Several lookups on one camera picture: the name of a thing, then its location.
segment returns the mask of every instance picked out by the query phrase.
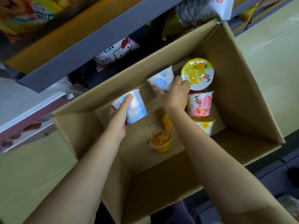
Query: left hand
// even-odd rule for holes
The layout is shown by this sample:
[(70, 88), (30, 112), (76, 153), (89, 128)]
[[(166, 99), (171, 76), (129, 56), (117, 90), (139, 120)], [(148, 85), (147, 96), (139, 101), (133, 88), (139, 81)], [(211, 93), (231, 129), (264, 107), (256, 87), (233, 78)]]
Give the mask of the left hand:
[(118, 110), (113, 106), (110, 106), (110, 122), (108, 124), (108, 129), (120, 140), (126, 135), (126, 113), (132, 99), (133, 95), (128, 94)]

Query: hello kitty packaging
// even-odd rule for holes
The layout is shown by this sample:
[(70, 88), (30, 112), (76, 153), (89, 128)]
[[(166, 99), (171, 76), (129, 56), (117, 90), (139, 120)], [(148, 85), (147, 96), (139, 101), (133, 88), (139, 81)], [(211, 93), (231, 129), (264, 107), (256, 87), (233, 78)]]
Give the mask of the hello kitty packaging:
[(188, 93), (188, 112), (194, 117), (205, 117), (210, 114), (213, 92)]
[(107, 48), (99, 55), (94, 57), (97, 64), (97, 71), (103, 70), (105, 67), (114, 63), (118, 59), (124, 57), (127, 53), (139, 48), (138, 43), (131, 40), (129, 37), (125, 37), (115, 45)]

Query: right hand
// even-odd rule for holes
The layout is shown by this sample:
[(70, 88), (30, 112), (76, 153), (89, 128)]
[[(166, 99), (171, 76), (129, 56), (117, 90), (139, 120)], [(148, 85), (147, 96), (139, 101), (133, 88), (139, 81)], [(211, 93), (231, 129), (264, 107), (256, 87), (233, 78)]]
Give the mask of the right hand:
[(169, 92), (164, 92), (159, 87), (156, 87), (155, 91), (160, 96), (164, 109), (167, 113), (173, 111), (184, 111), (187, 100), (188, 93), (190, 90), (190, 85), (188, 81), (183, 81), (181, 76), (176, 76), (172, 88)]

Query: floor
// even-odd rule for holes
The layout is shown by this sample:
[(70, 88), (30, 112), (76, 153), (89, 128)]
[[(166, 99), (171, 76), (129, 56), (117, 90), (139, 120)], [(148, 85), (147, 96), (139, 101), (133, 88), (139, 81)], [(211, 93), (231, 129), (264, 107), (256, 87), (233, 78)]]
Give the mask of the floor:
[[(236, 37), (283, 136), (299, 129), (298, 22), (294, 0)], [(76, 162), (57, 131), (0, 154), (0, 219), (22, 223)]]

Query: red logo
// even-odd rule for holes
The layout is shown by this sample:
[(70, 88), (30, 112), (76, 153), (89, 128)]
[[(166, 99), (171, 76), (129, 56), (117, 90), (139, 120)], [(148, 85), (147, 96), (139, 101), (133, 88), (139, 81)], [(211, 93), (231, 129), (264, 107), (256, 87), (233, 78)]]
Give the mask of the red logo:
[(223, 2), (223, 0), (217, 0), (217, 2), (218, 2), (218, 3), (222, 3), (222, 2)]

